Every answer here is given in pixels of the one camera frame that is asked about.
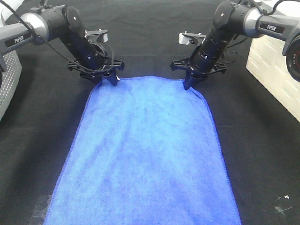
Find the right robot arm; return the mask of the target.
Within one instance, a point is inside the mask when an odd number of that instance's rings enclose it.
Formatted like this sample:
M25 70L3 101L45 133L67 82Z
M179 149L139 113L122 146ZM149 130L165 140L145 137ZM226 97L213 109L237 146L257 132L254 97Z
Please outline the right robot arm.
M214 73L224 73L227 68L218 60L239 35L259 38L267 35L285 42L282 55L291 77L300 80L300 19L275 13L281 1L277 1L271 11L262 8L254 0L233 3L222 1L214 14L213 24L207 35L182 32L179 43L195 45L187 59L174 60L172 71L186 72L183 86L186 90L207 79Z

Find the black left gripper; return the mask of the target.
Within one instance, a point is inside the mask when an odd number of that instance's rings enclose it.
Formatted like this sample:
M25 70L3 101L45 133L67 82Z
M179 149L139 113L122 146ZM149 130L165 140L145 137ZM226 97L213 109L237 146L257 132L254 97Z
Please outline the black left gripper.
M91 81L96 86L101 86L103 78L106 78L113 86L116 86L119 81L117 81L116 69L123 70L124 62L121 60L112 60L111 58L105 58L104 64L100 66L99 69L89 69L83 68L82 65L76 65L78 61L69 62L67 68L69 70L77 70L81 72L81 76L89 76L87 80Z

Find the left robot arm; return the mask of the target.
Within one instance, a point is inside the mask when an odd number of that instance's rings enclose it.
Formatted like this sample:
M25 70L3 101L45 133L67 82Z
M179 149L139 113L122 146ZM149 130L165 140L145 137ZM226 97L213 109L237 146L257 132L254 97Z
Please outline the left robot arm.
M124 62L116 60L114 54L108 54L113 52L106 44L108 31L87 31L78 9L68 5L48 6L42 0L39 7L19 16L7 3L1 3L19 20L0 29L1 73L7 70L5 54L26 43L49 45L51 40L58 38L75 58L67 58L69 70L79 71L80 77L95 84L107 79L113 86L117 85L120 79L116 70L123 70Z

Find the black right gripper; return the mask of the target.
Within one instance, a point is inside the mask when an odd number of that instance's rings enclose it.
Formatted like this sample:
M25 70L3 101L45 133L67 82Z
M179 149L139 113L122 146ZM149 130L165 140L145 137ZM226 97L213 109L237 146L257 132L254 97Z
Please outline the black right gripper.
M206 80L206 78L215 73L225 73L227 67L225 64L216 62L213 66L211 64L204 65L204 68L198 68L195 65L192 65L190 59L182 60L173 60L170 68L172 71L175 70L185 70L185 78L183 81L183 86L185 90L188 90L190 87L195 87L197 84Z

